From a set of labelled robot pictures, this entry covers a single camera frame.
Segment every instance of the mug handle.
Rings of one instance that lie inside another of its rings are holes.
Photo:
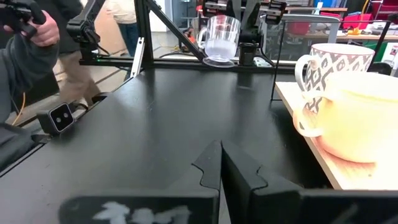
[[[296,77],[296,82],[298,87],[300,87],[301,91],[306,91],[305,82],[303,80],[303,69],[306,64],[310,64],[312,70],[316,70],[319,68],[321,64],[321,58],[314,55],[303,55],[301,56],[296,63],[294,68],[294,75]]]
[[[207,32],[207,28],[204,27],[204,28],[202,28],[202,30],[200,30],[200,32],[198,34],[198,37],[197,37],[198,41],[197,42],[198,42],[198,47],[200,49],[204,49],[205,48],[205,46],[202,43],[202,40],[203,40],[203,36],[205,35],[206,32]]]
[[[312,90],[302,94],[305,101],[301,107],[293,111],[293,125],[299,134],[304,137],[314,138],[319,137],[323,134],[323,128],[309,128],[308,123],[305,122],[305,116],[303,110],[305,108],[306,102],[312,101],[314,98],[322,97],[326,100],[333,101],[333,97],[324,91]]]

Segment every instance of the black table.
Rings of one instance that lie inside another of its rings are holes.
[[[1,177],[0,223],[56,223],[61,202],[84,191],[166,189],[215,139],[292,182],[324,186],[271,88],[270,74],[146,70]]]

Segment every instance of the patterned mug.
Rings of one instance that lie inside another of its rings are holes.
[[[310,55],[303,55],[295,66],[295,78],[302,91],[325,90],[326,79],[334,72],[366,72],[374,56],[374,50],[348,44],[314,44]],[[303,79],[304,66],[308,64]],[[318,113],[321,98],[314,98],[306,107]]]

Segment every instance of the clear glass cup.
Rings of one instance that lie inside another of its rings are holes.
[[[231,59],[235,57],[238,48],[240,31],[241,23],[233,17],[211,17],[197,38],[199,48],[205,49],[208,56],[203,62],[215,67],[233,67]]]

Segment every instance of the geometric pattern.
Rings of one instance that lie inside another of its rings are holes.
[[[305,85],[309,90],[325,90],[326,79],[333,72],[358,71],[366,72],[371,64],[373,54],[369,55],[346,55],[334,54],[322,50],[311,48],[310,55],[320,57],[321,65],[318,69],[313,70],[311,66],[307,67],[307,75],[305,76]],[[315,98],[312,102],[307,103],[306,107],[318,113],[319,102],[321,98]]]

